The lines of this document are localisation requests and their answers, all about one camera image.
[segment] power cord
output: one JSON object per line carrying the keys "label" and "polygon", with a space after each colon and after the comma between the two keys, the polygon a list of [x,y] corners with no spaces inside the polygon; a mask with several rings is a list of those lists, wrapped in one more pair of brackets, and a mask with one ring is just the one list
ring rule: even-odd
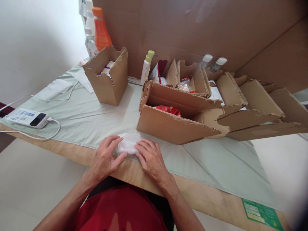
{"label": "power cord", "polygon": [[[72,91],[74,90],[74,88],[75,88],[75,86],[76,86],[77,84],[78,84],[78,81],[77,81],[77,83],[75,83],[75,85],[72,87],[71,92],[70,92],[68,98],[66,98],[66,99],[42,99],[42,98],[37,97],[37,96],[34,96],[34,95],[24,95],[24,96],[21,97],[20,99],[18,99],[18,100],[16,100],[16,101],[14,101],[14,102],[12,102],[12,103],[10,103],[10,104],[4,106],[3,108],[0,109],[0,111],[3,110],[3,109],[5,109],[5,108],[8,107],[8,106],[14,104],[14,103],[17,103],[18,101],[22,100],[22,99],[23,99],[24,97],[26,97],[26,96],[31,96],[31,97],[37,98],[37,99],[39,99],[39,100],[42,100],[42,101],[62,101],[62,100],[69,100],[70,97],[71,97]],[[47,120],[48,120],[48,121],[55,121],[55,122],[58,124],[58,130],[57,130],[57,132],[56,132],[55,134],[53,134],[52,136],[48,137],[48,138],[36,138],[36,137],[34,137],[34,136],[30,136],[30,135],[28,135],[28,134],[26,134],[26,133],[23,133],[23,132],[21,132],[21,131],[0,131],[0,133],[14,133],[14,132],[18,132],[18,133],[20,133],[20,134],[23,134],[23,135],[25,135],[25,136],[27,136],[27,137],[30,137],[30,138],[33,138],[33,139],[36,139],[36,140],[49,140],[49,139],[53,138],[55,135],[58,134],[58,132],[60,131],[61,125],[60,125],[60,123],[59,123],[57,120],[54,120],[52,117],[49,117]]]}

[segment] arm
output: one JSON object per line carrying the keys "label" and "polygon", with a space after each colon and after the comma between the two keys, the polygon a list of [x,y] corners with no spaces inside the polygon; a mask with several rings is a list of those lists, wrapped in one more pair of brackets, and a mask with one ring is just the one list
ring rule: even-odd
{"label": "arm", "polygon": [[101,142],[90,170],[33,231],[67,230],[88,194],[99,182],[115,171],[127,156],[127,153],[122,153],[115,160],[112,157],[114,149],[122,140],[123,138],[119,136],[110,136]]}
{"label": "arm", "polygon": [[143,170],[164,191],[172,210],[177,230],[205,231],[199,219],[181,194],[174,177],[166,169],[159,145],[155,142],[141,139],[140,142],[137,142],[135,148],[140,151],[136,155],[140,160]]}

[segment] white bottle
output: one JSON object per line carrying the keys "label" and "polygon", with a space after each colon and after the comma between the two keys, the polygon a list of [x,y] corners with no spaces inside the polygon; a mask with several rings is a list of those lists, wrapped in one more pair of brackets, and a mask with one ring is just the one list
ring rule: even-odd
{"label": "white bottle", "polygon": [[213,58],[213,56],[211,56],[211,55],[205,55],[203,57],[201,63],[199,63],[199,65],[206,68],[208,66],[208,63],[212,60],[212,58]]}
{"label": "white bottle", "polygon": [[220,67],[225,64],[228,60],[226,58],[219,58],[216,63],[211,67],[210,72],[214,73],[219,71]]}
{"label": "white bottle", "polygon": [[93,58],[97,53],[98,50],[96,48],[95,45],[95,38],[92,35],[92,31],[90,28],[85,28],[84,32],[86,33],[86,41],[85,41],[85,45],[89,54],[90,59]]}
{"label": "white bottle", "polygon": [[90,28],[92,31],[92,35],[95,36],[94,15],[92,12],[93,2],[92,0],[86,0],[86,3],[87,3],[87,13],[88,13],[86,27]]}
{"label": "white bottle", "polygon": [[147,70],[148,70],[148,67],[149,67],[149,63],[150,63],[151,58],[152,58],[152,56],[153,56],[154,54],[155,54],[154,51],[149,50],[149,51],[148,51],[148,54],[145,56],[145,60],[144,60],[144,62],[143,62],[142,73],[141,73],[141,81],[140,81],[141,85],[143,85],[143,84],[145,83],[145,81],[146,81],[146,76],[145,76],[145,75],[147,74]]}

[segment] green sticker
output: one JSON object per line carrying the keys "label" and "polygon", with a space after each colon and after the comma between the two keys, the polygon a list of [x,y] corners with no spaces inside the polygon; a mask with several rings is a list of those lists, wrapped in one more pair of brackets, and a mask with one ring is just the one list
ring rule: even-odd
{"label": "green sticker", "polygon": [[249,220],[283,231],[283,227],[274,209],[243,198],[242,201]]}

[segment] person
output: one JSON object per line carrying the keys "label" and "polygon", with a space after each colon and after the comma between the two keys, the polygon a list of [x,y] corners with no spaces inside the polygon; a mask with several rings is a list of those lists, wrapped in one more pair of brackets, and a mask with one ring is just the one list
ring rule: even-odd
{"label": "person", "polygon": [[[122,139],[119,136],[110,136],[101,142],[89,171],[34,231],[159,231],[173,230],[174,223],[179,231],[204,231],[202,224],[181,194],[174,177],[166,169],[159,145],[155,142],[141,139],[135,145],[135,148],[140,151],[136,156],[142,169],[162,189],[166,198],[155,196],[166,200],[165,203],[160,200],[154,205],[150,200],[151,197],[146,194],[149,192],[125,182],[116,187],[94,192],[100,190],[97,188],[99,185],[106,186],[105,181],[110,179],[109,175],[128,155],[128,153],[122,153],[116,159],[112,157],[117,144]],[[164,213],[168,210],[171,216]]]}

